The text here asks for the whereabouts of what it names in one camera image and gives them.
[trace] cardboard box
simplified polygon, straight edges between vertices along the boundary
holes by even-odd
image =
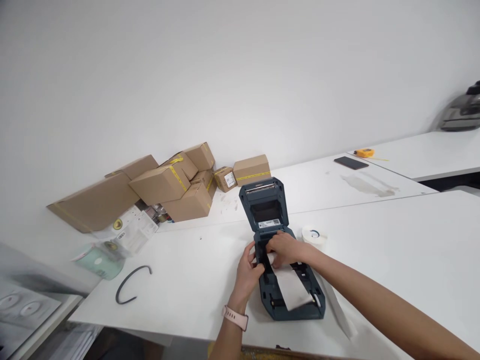
[[[183,151],[193,161],[198,171],[211,169],[215,164],[214,156],[210,151],[209,144],[206,142]]]
[[[147,205],[180,199],[190,181],[179,162],[149,170],[130,181],[130,186]]]
[[[218,188],[224,193],[229,192],[237,186],[237,181],[235,180],[233,169],[231,167],[221,167],[215,171],[213,176],[215,177],[215,182],[218,185]]]
[[[121,172],[54,202],[47,208],[81,233],[104,230],[140,198]]]
[[[233,174],[235,175],[238,186],[272,177],[266,155],[259,155],[237,161],[235,165],[233,165]]]
[[[199,172],[199,169],[195,166],[192,160],[190,160],[187,154],[183,151],[176,153],[170,159],[165,161],[161,166],[167,166],[175,163],[178,163],[181,166],[181,169],[183,170],[188,180],[192,180],[195,177],[195,175],[197,175],[197,173]]]
[[[200,171],[191,181],[192,184],[202,183],[210,197],[214,198],[215,190],[217,190],[217,183],[214,181],[214,173],[212,170]]]
[[[144,172],[156,169],[158,167],[159,164],[154,159],[154,157],[152,155],[147,155],[135,161],[132,161],[125,166],[122,166],[121,168],[105,175],[105,177],[109,178],[119,173],[125,173],[130,178],[130,180],[133,180],[142,175]]]
[[[197,182],[180,200],[163,202],[162,205],[175,222],[181,222],[206,217],[212,206],[212,198],[205,185]]]

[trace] pink smartwatch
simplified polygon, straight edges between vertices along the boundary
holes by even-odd
[[[233,311],[227,305],[221,310],[221,315],[230,320],[232,323],[238,325],[243,331],[247,331],[247,324],[249,323],[248,315],[240,315],[238,312]]]

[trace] black wire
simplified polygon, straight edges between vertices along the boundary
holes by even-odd
[[[118,287],[118,290],[116,291],[115,300],[116,300],[117,304],[120,304],[120,305],[127,304],[127,303],[132,302],[133,300],[135,300],[137,298],[136,296],[134,296],[130,300],[120,302],[119,295],[120,295],[120,290],[122,290],[122,288],[124,287],[127,280],[130,279],[130,277],[133,274],[135,274],[138,270],[143,269],[143,268],[148,268],[148,271],[150,271],[150,275],[152,275],[152,268],[148,265],[143,265],[143,266],[137,267],[130,274],[128,274],[128,276],[121,282],[120,286]]]

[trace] white desk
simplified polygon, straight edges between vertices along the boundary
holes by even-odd
[[[334,159],[342,156],[368,164],[362,159],[343,153],[272,170],[272,176],[283,182],[285,186],[289,214],[437,192],[374,164],[363,169],[352,170],[334,162]],[[217,189],[208,217],[163,223],[158,228],[158,232],[246,220],[247,216],[239,199],[239,191],[238,186],[227,193]]]
[[[313,224],[328,234],[326,253],[388,287],[480,351],[478,254],[480,198],[463,191],[298,213],[295,234]],[[253,233],[247,221],[156,234],[115,279],[103,280],[70,318],[134,331],[214,340],[238,260]],[[115,302],[125,276],[141,265]],[[325,319],[273,322],[257,289],[243,343],[358,359],[408,358],[352,309],[350,342],[327,308]]]
[[[415,181],[480,171],[480,131],[433,131],[371,147],[372,164]]]

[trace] label printer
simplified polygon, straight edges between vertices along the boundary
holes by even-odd
[[[323,319],[326,310],[325,295],[310,266],[305,263],[290,264],[313,300],[288,311],[267,256],[266,245],[278,230],[295,238],[293,231],[288,228],[289,216],[283,183],[271,177],[246,184],[241,187],[239,196],[254,232],[256,262],[265,266],[265,272],[259,279],[260,297],[271,318],[277,321]]]

